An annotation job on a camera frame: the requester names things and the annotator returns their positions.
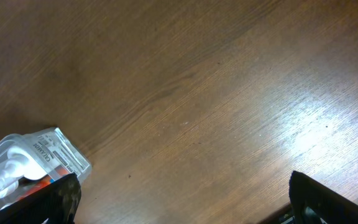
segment label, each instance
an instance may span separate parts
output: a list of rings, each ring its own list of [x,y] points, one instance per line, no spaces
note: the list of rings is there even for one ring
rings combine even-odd
[[[48,161],[47,158],[54,159],[69,172],[75,173],[77,176],[90,166],[89,162],[74,147],[69,148],[61,142],[54,132],[42,134],[38,136],[38,140],[43,149],[38,150],[37,147],[34,147],[46,161]]]

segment clear plastic packaging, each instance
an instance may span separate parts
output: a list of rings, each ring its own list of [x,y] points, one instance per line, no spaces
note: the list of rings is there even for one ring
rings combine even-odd
[[[10,134],[0,141],[0,209],[35,192],[41,180],[49,183],[75,173],[82,183],[91,170],[87,158],[59,128]]]

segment table top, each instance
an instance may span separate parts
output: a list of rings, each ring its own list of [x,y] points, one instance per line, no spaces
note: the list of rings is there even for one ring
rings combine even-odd
[[[0,139],[91,161],[76,223],[257,223],[358,198],[358,2],[0,1]]]

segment product packaging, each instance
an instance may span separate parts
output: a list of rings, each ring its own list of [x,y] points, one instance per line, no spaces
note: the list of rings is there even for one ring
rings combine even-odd
[[[69,173],[82,183],[91,170],[87,158],[59,128],[10,134],[0,141],[0,209]]]

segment black plastic object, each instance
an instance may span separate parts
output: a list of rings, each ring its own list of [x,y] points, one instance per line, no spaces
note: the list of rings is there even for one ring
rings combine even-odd
[[[75,174],[68,174],[0,211],[0,224],[73,224],[81,200]]]
[[[290,201],[296,224],[358,223],[358,205],[301,172],[292,173]]]

